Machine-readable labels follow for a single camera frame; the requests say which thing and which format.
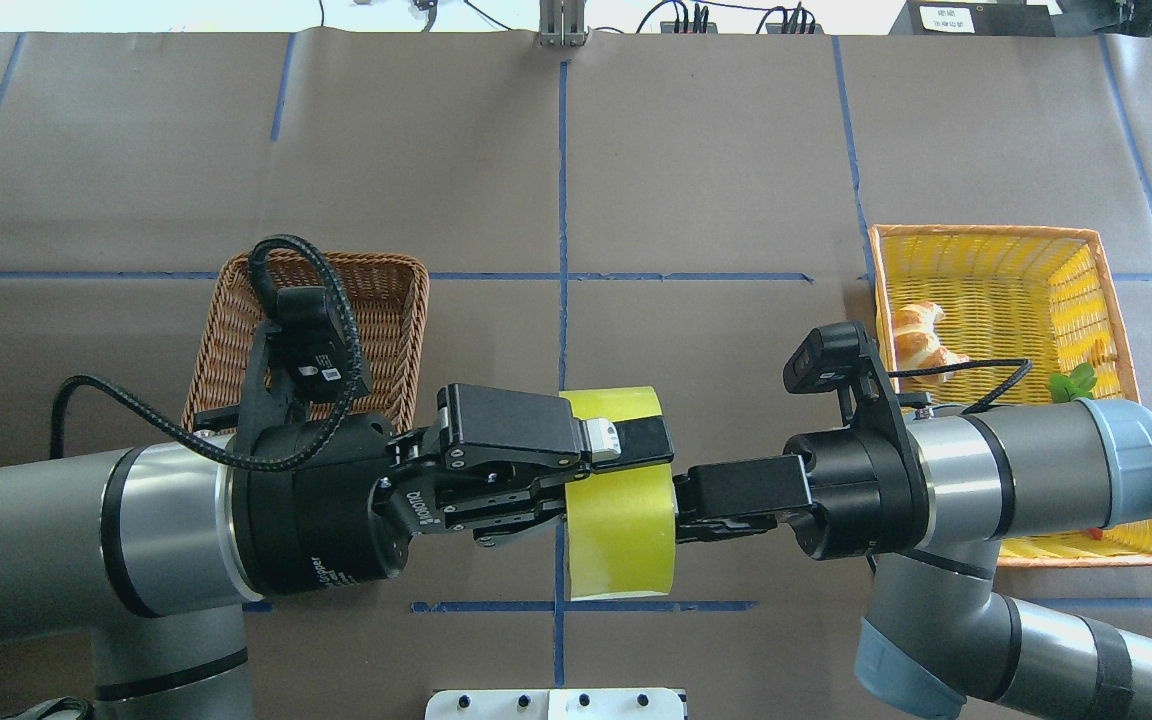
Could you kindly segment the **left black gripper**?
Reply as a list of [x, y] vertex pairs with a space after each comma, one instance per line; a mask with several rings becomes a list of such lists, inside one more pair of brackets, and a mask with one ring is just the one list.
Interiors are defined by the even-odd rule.
[[567, 397], [449, 384], [429, 427], [348, 416], [297, 467], [238, 471], [233, 537], [262, 596], [392, 579], [416, 537], [524, 538], [564, 518], [563, 488], [588, 465], [673, 460], [664, 416], [582, 420]]

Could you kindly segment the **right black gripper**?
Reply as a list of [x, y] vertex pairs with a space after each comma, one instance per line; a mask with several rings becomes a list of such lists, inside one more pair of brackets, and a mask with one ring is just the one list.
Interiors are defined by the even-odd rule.
[[786, 454], [717, 462], [675, 477], [675, 541], [728, 541], [767, 533], [786, 511], [809, 558], [833, 560], [909, 550], [929, 529], [919, 470], [873, 430], [794, 435]]

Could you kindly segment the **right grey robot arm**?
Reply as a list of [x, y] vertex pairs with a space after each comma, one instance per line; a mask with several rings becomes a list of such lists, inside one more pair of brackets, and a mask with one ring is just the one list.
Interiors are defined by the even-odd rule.
[[1005, 541], [1152, 520], [1152, 411], [1124, 397], [929, 419], [858, 414], [780, 455], [675, 480], [681, 541], [791, 528], [814, 560], [867, 556], [854, 673], [877, 700], [1046, 719], [1152, 719], [1152, 639], [996, 592]]

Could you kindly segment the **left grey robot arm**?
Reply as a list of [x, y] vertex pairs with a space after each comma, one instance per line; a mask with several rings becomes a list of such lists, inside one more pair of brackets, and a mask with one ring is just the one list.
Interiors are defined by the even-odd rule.
[[200, 452], [0, 468], [0, 646], [90, 632], [93, 697], [77, 708], [94, 719], [251, 719], [244, 602], [397, 577], [417, 536], [529, 536], [566, 520], [566, 484], [675, 455], [659, 410], [609, 419], [452, 384], [431, 427], [349, 415], [296, 468], [209, 456], [288, 454], [324, 429], [257, 402]]

